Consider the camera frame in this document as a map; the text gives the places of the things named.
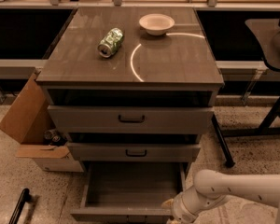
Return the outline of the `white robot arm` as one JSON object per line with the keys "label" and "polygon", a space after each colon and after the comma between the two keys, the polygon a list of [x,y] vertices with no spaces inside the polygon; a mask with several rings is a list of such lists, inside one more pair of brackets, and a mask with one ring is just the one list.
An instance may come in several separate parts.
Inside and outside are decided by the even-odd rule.
{"label": "white robot arm", "polygon": [[193,223],[202,211],[226,203],[229,196],[276,207],[275,224],[280,224],[280,175],[224,175],[201,170],[193,185],[161,204],[169,209],[175,223]]}

